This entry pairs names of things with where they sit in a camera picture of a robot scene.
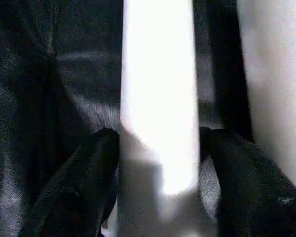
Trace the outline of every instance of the white cylinder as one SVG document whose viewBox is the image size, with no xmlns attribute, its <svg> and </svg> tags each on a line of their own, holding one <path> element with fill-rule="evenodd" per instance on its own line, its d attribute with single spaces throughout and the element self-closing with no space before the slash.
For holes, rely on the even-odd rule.
<svg viewBox="0 0 296 237">
<path fill-rule="evenodd" d="M 199 200 L 191 0 L 126 0 L 118 237 L 209 233 Z"/>
<path fill-rule="evenodd" d="M 296 0 L 238 0 L 254 137 L 296 185 Z"/>
</svg>

